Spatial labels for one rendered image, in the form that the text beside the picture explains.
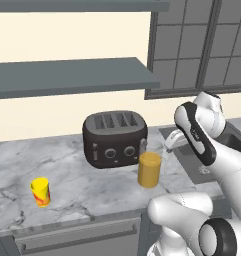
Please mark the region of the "glass pitcher with orange juice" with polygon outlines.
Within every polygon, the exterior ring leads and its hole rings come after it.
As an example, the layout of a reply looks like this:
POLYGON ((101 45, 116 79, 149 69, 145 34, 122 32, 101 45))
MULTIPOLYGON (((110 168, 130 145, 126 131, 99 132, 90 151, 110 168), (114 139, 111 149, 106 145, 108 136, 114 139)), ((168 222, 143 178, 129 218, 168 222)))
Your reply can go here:
POLYGON ((164 172, 166 165, 166 150, 164 143, 156 139, 147 141, 138 163, 138 183, 145 188, 154 188, 164 172))

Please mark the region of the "yellow cup with red pattern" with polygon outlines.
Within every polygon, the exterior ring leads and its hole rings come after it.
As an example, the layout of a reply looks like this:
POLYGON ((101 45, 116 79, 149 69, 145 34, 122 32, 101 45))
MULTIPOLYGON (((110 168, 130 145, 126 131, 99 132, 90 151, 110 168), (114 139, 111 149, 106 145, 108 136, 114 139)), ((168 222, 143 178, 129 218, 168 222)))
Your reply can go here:
POLYGON ((30 189, 39 207, 46 207, 50 204, 49 181, 46 177, 35 178, 30 183, 30 189))

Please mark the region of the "grey drawer front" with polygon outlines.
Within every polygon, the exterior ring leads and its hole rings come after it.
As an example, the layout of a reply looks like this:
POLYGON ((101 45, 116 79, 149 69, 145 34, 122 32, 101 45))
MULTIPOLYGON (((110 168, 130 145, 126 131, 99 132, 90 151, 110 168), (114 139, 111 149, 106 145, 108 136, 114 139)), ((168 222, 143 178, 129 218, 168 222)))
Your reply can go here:
POLYGON ((139 217, 94 223, 16 239, 22 256, 137 256, 139 217))

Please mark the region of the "dark brown four-slot toaster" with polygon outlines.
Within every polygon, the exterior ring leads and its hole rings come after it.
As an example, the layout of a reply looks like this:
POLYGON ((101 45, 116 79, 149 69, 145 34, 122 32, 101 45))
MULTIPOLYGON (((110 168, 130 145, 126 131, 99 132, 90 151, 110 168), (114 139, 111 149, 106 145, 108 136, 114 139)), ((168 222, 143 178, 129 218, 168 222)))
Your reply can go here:
POLYGON ((82 127, 86 160, 98 169, 135 165, 146 151, 148 128, 134 111, 105 111, 89 115, 82 127))

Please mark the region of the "grey wall shelf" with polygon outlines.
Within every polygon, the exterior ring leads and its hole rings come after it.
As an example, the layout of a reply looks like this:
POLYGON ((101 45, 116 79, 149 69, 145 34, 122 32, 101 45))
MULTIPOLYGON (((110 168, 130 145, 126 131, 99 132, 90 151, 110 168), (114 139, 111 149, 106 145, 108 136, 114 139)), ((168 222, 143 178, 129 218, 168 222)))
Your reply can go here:
POLYGON ((137 58, 0 63, 0 99, 159 87, 137 58))
POLYGON ((0 0, 0 12, 167 12, 170 0, 0 0))

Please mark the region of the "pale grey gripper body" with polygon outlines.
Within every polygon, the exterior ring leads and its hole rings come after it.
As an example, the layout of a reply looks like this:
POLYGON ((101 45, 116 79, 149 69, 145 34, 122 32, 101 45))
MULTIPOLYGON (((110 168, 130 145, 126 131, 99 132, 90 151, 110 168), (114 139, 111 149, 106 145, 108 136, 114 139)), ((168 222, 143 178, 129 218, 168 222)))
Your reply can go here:
POLYGON ((170 133, 164 143, 164 148, 167 152, 171 152, 173 149, 184 146, 188 143, 184 133, 181 130, 174 130, 170 133))

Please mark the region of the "grey sink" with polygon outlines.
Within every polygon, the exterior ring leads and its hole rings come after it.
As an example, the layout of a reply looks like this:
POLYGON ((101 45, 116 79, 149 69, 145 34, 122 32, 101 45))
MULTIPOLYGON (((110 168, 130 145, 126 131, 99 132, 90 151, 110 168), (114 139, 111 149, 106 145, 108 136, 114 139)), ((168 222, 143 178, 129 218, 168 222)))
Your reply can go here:
MULTIPOLYGON (((216 141, 241 152, 241 131, 231 123, 226 124, 224 132, 216 138, 216 141)), ((194 154, 191 146, 186 144, 172 151, 167 150, 164 155, 169 157, 173 154, 194 184, 213 182, 215 178, 194 154)))

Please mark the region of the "grey framed window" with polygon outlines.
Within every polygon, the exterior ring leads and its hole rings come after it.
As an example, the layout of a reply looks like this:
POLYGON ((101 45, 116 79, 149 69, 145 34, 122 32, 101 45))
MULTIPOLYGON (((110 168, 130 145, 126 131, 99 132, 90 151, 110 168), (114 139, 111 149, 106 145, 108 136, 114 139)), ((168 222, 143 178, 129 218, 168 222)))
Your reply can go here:
POLYGON ((160 82, 147 99, 241 92, 241 0, 170 0, 153 12, 147 67, 160 82))

